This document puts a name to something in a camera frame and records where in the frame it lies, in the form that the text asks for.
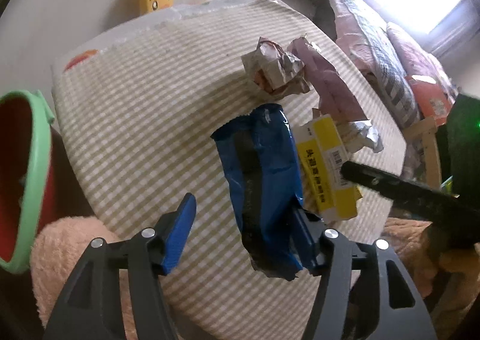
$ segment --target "metal screw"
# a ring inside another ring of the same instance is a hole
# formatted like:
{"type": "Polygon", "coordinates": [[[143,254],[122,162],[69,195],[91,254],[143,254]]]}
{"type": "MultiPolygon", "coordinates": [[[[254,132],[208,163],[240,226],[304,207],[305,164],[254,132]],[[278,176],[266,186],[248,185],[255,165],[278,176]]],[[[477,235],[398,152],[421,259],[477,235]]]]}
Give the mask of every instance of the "metal screw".
{"type": "Polygon", "coordinates": [[[385,241],[384,239],[378,239],[375,242],[375,245],[377,246],[378,249],[382,249],[382,250],[388,249],[388,242],[385,241]]]}
{"type": "Polygon", "coordinates": [[[338,232],[335,229],[327,229],[325,230],[325,236],[328,238],[337,238],[338,232]]]}
{"type": "Polygon", "coordinates": [[[142,237],[145,238],[150,238],[155,235],[155,230],[153,230],[151,227],[148,227],[147,229],[142,230],[142,237]]]}
{"type": "Polygon", "coordinates": [[[93,239],[90,245],[92,248],[100,248],[103,245],[103,240],[101,238],[93,239]]]}

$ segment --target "crumpled wrapper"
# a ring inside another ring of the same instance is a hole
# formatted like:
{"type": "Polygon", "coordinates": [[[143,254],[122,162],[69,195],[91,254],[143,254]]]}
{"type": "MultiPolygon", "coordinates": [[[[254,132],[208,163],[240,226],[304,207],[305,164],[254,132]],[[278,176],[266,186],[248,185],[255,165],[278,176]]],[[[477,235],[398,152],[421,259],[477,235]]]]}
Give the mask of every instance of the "crumpled wrapper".
{"type": "Polygon", "coordinates": [[[329,114],[336,124],[367,120],[357,98],[317,45],[300,37],[294,39],[287,50],[303,61],[305,79],[317,91],[318,109],[323,115],[329,114]]]}
{"type": "MultiPolygon", "coordinates": [[[[317,108],[312,108],[311,110],[314,119],[322,115],[317,108]]],[[[345,149],[349,153],[356,153],[364,147],[372,149],[374,153],[379,153],[383,150],[382,137],[373,126],[371,120],[358,120],[356,122],[337,123],[335,125],[345,149]]]]}
{"type": "Polygon", "coordinates": [[[303,75],[303,62],[268,39],[260,38],[256,50],[241,59],[247,74],[247,87],[265,101],[310,92],[303,75]]]}

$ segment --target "blue wrapper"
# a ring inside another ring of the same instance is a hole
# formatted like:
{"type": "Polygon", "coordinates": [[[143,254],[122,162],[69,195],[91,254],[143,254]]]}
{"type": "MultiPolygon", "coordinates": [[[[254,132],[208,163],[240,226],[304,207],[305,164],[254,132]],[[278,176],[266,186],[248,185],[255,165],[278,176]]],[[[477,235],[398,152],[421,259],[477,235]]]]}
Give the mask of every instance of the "blue wrapper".
{"type": "Polygon", "coordinates": [[[242,243],[254,269],[293,280],[302,269],[290,250],[286,214],[301,206],[297,151],[280,105],[264,104],[212,134],[229,182],[242,243]]]}

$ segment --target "yellow box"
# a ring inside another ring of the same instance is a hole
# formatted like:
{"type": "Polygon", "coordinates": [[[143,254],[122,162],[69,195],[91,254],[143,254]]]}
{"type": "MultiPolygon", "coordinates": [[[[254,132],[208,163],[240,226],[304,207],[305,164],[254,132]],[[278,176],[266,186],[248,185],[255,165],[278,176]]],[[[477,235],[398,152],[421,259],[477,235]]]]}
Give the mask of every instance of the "yellow box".
{"type": "Polygon", "coordinates": [[[340,174],[348,155],[330,115],[292,129],[298,156],[325,222],[357,216],[358,188],[340,174]]]}

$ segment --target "plaid fabric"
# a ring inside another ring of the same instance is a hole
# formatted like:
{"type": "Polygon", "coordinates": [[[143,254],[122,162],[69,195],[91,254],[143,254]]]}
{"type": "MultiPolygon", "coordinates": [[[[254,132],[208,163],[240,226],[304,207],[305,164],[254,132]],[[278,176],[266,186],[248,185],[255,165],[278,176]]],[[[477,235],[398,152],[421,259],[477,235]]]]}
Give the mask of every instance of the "plaid fabric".
{"type": "Polygon", "coordinates": [[[372,68],[375,90],[402,129],[418,122],[420,113],[407,75],[386,31],[373,25],[366,14],[372,9],[363,0],[343,0],[355,16],[358,26],[368,40],[375,65],[372,68]]]}
{"type": "MultiPolygon", "coordinates": [[[[121,238],[153,225],[192,192],[198,213],[179,266],[162,285],[168,302],[220,340],[300,339],[318,279],[286,282],[255,272],[243,248],[211,133],[262,102],[244,85],[241,56],[259,36],[286,46],[307,34],[337,69],[385,149],[354,159],[400,174],[405,142],[383,103],[340,49],[303,15],[269,0],[151,26],[54,81],[69,160],[96,215],[121,238]]],[[[292,126],[311,119],[318,95],[281,101],[292,126]]],[[[302,176],[305,207],[314,197],[302,176]]],[[[391,203],[362,190],[358,216],[336,225],[377,238],[391,203]]]]}

